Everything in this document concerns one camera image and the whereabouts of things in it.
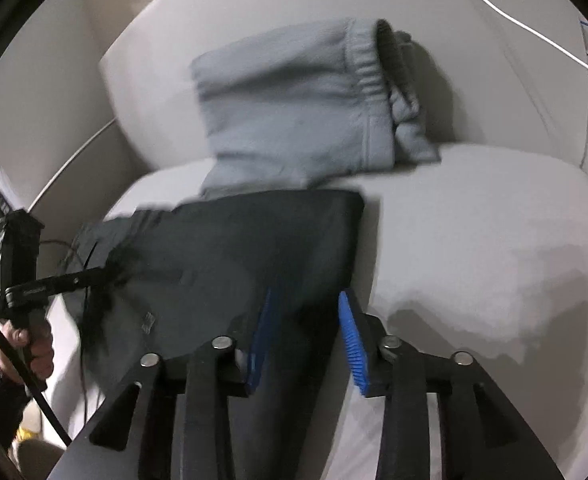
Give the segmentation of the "person's left hand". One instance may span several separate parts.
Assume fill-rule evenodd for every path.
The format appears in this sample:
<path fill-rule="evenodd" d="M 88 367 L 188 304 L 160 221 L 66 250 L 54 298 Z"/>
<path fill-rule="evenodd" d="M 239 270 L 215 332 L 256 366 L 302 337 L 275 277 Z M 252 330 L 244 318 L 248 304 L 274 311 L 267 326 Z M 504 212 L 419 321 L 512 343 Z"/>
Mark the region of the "person's left hand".
<path fill-rule="evenodd" d="M 39 380 L 47 380 L 51 377 L 54 370 L 54 350 L 51 325 L 47 320 L 38 323 L 32 332 L 16 328 L 10 321 L 6 321 L 1 331 L 14 350 L 27 350 L 30 356 L 28 366 L 35 377 Z M 16 384 L 23 385 L 23 379 L 1 350 L 0 374 Z"/>

